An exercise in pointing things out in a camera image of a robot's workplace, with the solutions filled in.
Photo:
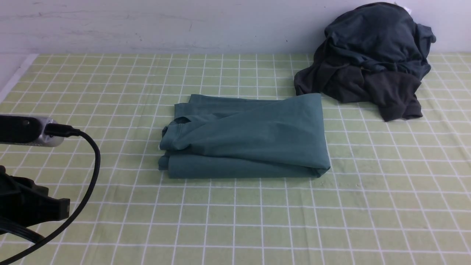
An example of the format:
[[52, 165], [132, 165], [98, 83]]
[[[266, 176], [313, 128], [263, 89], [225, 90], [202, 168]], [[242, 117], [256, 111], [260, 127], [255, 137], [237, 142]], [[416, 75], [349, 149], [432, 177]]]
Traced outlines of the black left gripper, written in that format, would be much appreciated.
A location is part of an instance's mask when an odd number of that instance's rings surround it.
[[0, 182], [1, 234], [39, 236], [31, 226], [69, 218], [70, 200], [50, 197], [49, 188], [28, 178], [11, 176], [4, 166]]

